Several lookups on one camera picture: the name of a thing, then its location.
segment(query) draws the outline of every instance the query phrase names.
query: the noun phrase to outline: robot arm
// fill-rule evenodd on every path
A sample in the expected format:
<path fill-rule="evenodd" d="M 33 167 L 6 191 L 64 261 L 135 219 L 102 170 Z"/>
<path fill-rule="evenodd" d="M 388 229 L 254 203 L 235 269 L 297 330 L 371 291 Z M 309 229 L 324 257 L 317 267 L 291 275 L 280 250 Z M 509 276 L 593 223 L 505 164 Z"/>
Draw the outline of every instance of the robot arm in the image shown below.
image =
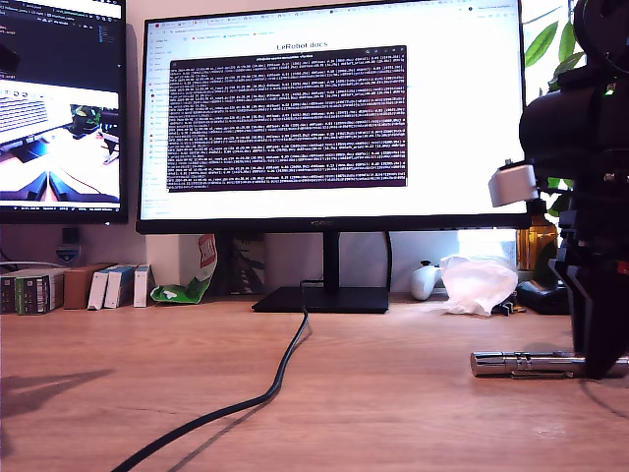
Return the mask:
<path fill-rule="evenodd" d="M 568 287 L 575 353 L 600 379 L 629 347 L 629 1 L 580 0 L 575 31 L 588 65 L 526 107 L 525 160 L 489 189 L 497 207 L 536 199 L 548 177 L 574 181 L 550 266 Z"/>

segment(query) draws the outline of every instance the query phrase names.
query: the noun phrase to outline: wooden desk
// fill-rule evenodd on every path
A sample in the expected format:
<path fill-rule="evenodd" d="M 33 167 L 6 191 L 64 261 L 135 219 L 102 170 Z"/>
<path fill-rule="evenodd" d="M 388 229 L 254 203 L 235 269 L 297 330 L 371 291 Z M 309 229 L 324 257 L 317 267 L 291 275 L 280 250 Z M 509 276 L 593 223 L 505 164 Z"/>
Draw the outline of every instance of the wooden desk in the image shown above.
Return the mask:
<path fill-rule="evenodd" d="M 2 317 L 3 471 L 107 471 L 264 392 L 301 315 L 251 302 Z M 569 319 L 312 315 L 279 395 L 139 471 L 627 471 L 629 382 L 475 379 L 473 350 L 570 347 Z"/>

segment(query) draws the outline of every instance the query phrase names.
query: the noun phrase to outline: monitor base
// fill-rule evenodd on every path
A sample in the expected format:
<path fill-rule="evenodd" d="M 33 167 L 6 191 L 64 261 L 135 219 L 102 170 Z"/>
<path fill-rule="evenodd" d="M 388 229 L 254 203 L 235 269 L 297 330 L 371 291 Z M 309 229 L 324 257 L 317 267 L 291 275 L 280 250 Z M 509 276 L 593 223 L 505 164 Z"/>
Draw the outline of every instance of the monitor base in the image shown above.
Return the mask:
<path fill-rule="evenodd" d="M 384 313 L 389 308 L 386 287 L 340 287 L 327 293 L 323 287 L 304 287 L 310 313 Z M 302 289 L 281 287 L 257 302 L 259 313 L 302 313 Z"/>
<path fill-rule="evenodd" d="M 42 157 L 48 153 L 48 145 L 41 140 L 33 141 L 27 145 L 14 147 L 11 154 L 17 157 L 23 164 Z"/>

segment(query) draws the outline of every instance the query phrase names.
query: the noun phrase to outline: translucent plastic bag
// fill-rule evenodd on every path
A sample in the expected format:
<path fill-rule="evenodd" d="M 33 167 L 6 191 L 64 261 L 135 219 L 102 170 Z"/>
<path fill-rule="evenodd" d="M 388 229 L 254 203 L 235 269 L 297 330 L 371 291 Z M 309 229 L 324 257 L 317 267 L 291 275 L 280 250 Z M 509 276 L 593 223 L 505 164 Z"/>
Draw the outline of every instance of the translucent plastic bag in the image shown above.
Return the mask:
<path fill-rule="evenodd" d="M 441 260 L 440 266 L 449 296 L 443 308 L 448 313 L 488 317 L 518 284 L 518 271 L 505 258 L 449 256 Z"/>

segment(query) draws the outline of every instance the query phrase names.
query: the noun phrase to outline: computer monitor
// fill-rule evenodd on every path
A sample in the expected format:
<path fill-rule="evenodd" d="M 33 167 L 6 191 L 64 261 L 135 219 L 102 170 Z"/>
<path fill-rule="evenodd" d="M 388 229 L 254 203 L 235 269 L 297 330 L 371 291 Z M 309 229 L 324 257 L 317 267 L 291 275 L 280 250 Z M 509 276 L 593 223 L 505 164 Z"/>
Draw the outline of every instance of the computer monitor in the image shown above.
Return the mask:
<path fill-rule="evenodd" d="M 522 49 L 517 0 L 146 21 L 137 229 L 323 232 L 313 303 L 382 311 L 339 288 L 338 232 L 530 225 L 487 189 L 523 158 Z M 299 288 L 272 297 L 299 310 Z"/>
<path fill-rule="evenodd" d="M 128 220 L 124 0 L 0 3 L 0 223 Z"/>

